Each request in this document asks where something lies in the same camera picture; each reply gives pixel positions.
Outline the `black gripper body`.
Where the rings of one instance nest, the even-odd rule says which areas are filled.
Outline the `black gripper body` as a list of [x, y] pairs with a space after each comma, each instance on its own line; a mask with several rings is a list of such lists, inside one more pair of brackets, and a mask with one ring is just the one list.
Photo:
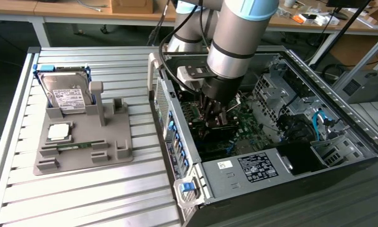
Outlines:
[[243, 77], [226, 79], [222, 77], [207, 77], [203, 79], [202, 94], [211, 100], [226, 105], [234, 99]]

